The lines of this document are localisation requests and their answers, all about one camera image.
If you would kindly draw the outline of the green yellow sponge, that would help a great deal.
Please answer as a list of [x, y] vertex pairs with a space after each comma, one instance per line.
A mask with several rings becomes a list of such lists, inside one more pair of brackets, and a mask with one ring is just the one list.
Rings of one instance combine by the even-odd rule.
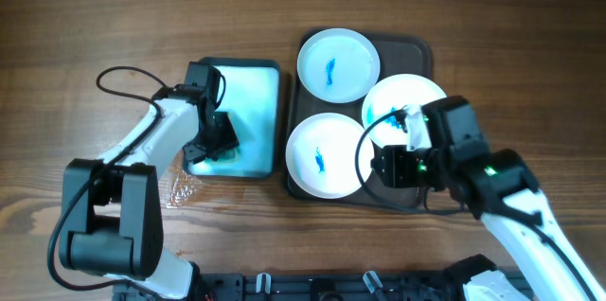
[[205, 160], [209, 162], [233, 162], [241, 157], [239, 147], [229, 150], [217, 150], [209, 154]]

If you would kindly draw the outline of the white plate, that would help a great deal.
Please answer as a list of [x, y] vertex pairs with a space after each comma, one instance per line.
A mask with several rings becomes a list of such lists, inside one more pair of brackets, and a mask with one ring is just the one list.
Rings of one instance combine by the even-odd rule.
[[379, 81], [366, 95], [362, 121], [367, 129], [377, 119], [396, 110], [406, 112], [399, 123], [394, 116], [384, 120], [368, 134], [380, 148], [404, 145], [409, 151], [432, 147], [421, 107], [445, 98], [445, 92], [433, 81], [413, 74], [398, 74]]
[[287, 169], [305, 192], [321, 199], [346, 197], [361, 188], [372, 169], [372, 142], [362, 138], [364, 128], [336, 113], [313, 115], [300, 122], [289, 136]]
[[297, 75], [314, 96], [329, 103], [350, 103], [377, 83], [381, 63], [377, 49], [361, 33], [329, 28], [313, 34], [300, 47]]

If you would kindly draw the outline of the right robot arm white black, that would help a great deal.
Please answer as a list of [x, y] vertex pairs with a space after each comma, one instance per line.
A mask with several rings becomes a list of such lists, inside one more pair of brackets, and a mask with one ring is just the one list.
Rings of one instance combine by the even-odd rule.
[[513, 258], [541, 300], [602, 300], [605, 291], [559, 227], [540, 184], [514, 150], [493, 151], [461, 96], [405, 106], [374, 121], [420, 132], [423, 147], [385, 145], [370, 165], [391, 188], [448, 190]]

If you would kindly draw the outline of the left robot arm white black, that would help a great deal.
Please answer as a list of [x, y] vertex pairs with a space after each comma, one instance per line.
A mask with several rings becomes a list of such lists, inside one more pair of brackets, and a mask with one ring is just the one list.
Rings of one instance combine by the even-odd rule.
[[199, 267], [164, 246], [158, 183], [178, 152], [198, 164], [237, 146], [219, 109], [225, 92], [219, 69], [190, 62], [183, 83], [162, 83], [146, 98], [148, 114], [121, 142], [66, 167], [46, 254], [57, 284], [75, 292], [113, 287], [121, 300], [214, 299]]

